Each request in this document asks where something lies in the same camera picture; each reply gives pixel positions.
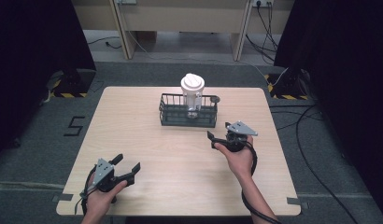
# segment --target metal basket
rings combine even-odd
[[[196,111],[197,118],[190,119],[190,111],[188,106],[183,104],[182,94],[163,93],[159,107],[160,121],[163,126],[215,128],[219,100],[216,95],[203,95],[201,109]]]

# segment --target white cup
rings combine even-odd
[[[195,119],[201,109],[205,82],[201,77],[188,73],[180,81],[180,86],[183,90],[183,104],[188,106],[188,118]]]

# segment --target power outlet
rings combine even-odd
[[[261,7],[268,7],[269,4],[271,4],[271,6],[273,6],[274,4],[274,0],[253,0],[253,7],[256,7],[257,4],[258,4],[258,1],[261,2]]]

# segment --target person's left hand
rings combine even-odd
[[[106,212],[109,210],[113,198],[127,186],[127,181],[121,181],[109,192],[102,192],[99,189],[94,190],[87,200],[87,213],[82,223],[100,223]]]

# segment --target carpeted floor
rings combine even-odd
[[[51,98],[43,104],[21,136],[21,146],[0,155],[0,223],[79,223],[81,217],[56,214],[56,197],[88,130],[93,112],[107,86],[179,86],[186,73],[203,77],[208,87],[264,89],[273,113],[296,192],[302,204],[297,217],[280,217],[283,223],[353,223],[339,203],[313,176],[312,170],[339,198],[359,223],[383,223],[383,216],[358,173],[342,157],[341,147],[316,106],[296,121],[314,100],[272,99],[265,79],[249,65],[181,63],[96,63],[97,74],[86,98]],[[262,73],[281,69],[263,66]],[[68,125],[74,116],[80,135]],[[298,148],[300,139],[302,151]],[[107,217],[105,223],[124,223],[125,217]],[[127,217],[127,223],[251,223],[249,217]]]

